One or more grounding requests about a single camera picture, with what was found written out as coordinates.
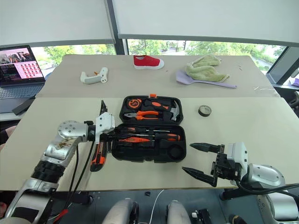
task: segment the green towel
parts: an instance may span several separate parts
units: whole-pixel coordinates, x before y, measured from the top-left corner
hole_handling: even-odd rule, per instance
[[[188,63],[185,67],[187,75],[193,79],[210,81],[210,82],[223,82],[229,75],[218,74],[217,70],[211,65],[219,65],[220,59],[214,55],[203,56],[194,62]]]

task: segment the white shoe sole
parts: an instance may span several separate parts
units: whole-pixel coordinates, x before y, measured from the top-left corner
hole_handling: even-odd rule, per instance
[[[137,65],[134,65],[134,67],[136,69],[154,69],[154,70],[157,70],[157,69],[161,69],[164,67],[164,61],[160,59],[160,63],[158,66],[137,66]]]

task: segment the white table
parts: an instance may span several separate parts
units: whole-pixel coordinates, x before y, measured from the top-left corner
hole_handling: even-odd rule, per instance
[[[14,113],[0,113],[0,121],[21,120],[25,112],[20,115]]]
[[[118,161],[108,154],[102,170],[87,169],[78,190],[208,188],[181,167],[210,173],[216,154],[199,152],[189,146],[194,142],[228,144],[243,141],[249,152],[249,163],[269,164],[279,169],[286,183],[299,182],[299,119],[282,98],[181,98],[187,156],[178,163],[134,163]],[[120,124],[123,98],[105,98],[108,111]],[[209,105],[209,117],[198,115],[200,105]],[[20,121],[0,153],[0,190],[18,190],[29,178],[40,156],[56,136],[58,125],[69,119],[95,120],[100,109],[99,98],[37,98]],[[79,144],[80,171],[91,143]],[[68,190],[75,157],[72,159],[58,190]],[[232,187],[219,179],[217,187]]]
[[[159,70],[137,70],[133,56],[66,55],[55,68],[37,97],[97,97],[125,98],[129,95],[198,97],[279,97],[266,76],[249,56],[219,56],[215,66],[221,74],[230,74],[225,82],[237,85],[229,89],[210,84],[184,85],[176,81],[176,71],[200,56],[158,56],[165,66]],[[107,67],[108,82],[83,84],[82,71],[92,76],[94,71]]]

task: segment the tool case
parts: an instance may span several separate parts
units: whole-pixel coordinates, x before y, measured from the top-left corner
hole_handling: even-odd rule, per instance
[[[137,136],[133,137],[146,138],[148,141],[139,143],[126,140],[113,141],[111,153],[116,159],[134,162],[153,160],[164,163],[179,162],[185,158],[185,132],[179,126],[183,120],[183,112],[178,98],[157,97],[155,94],[149,97],[128,96],[123,101],[120,118],[123,124],[115,129],[116,134],[134,133]]]

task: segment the laptop screen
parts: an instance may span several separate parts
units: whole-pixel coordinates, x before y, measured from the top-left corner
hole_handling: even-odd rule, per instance
[[[0,48],[0,86],[44,81],[29,45]]]

